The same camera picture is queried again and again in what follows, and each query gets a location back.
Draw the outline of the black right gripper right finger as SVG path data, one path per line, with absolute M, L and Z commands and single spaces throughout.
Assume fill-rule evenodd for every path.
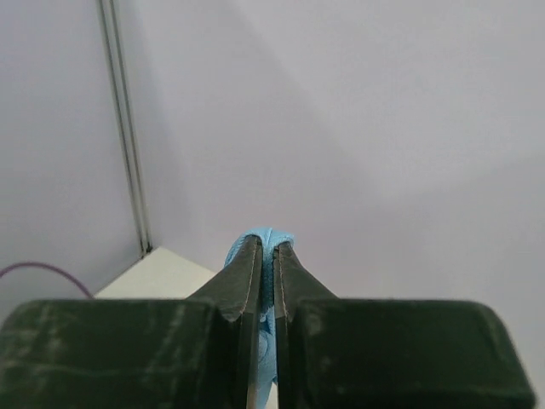
M 506 326 L 455 300 L 346 299 L 273 252 L 282 408 L 532 408 Z

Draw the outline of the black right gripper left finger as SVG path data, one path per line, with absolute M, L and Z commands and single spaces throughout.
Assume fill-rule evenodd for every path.
M 185 299 L 38 300 L 1 329 L 4 408 L 254 408 L 262 245 Z

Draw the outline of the light blue cloth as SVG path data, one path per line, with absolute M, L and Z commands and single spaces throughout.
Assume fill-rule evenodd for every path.
M 232 244 L 227 253 L 224 266 L 228 266 L 242 248 L 243 242 L 249 236 L 261 240 L 263 249 L 261 273 L 261 311 L 258 342 L 258 366 L 256 385 L 256 407 L 265 408 L 269 399 L 271 387 L 278 381 L 276 324 L 274 313 L 274 249 L 283 243 L 294 244 L 291 233 L 273 228 L 252 228 L 242 233 Z

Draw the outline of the left aluminium corner post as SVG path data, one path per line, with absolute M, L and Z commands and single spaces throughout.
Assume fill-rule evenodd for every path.
M 153 251 L 152 234 L 142 180 L 141 161 L 132 106 L 129 98 L 128 74 L 123 52 L 118 2 L 99 0 L 101 30 L 105 39 L 106 59 L 112 83 L 114 111 L 122 148 L 129 198 L 141 257 Z

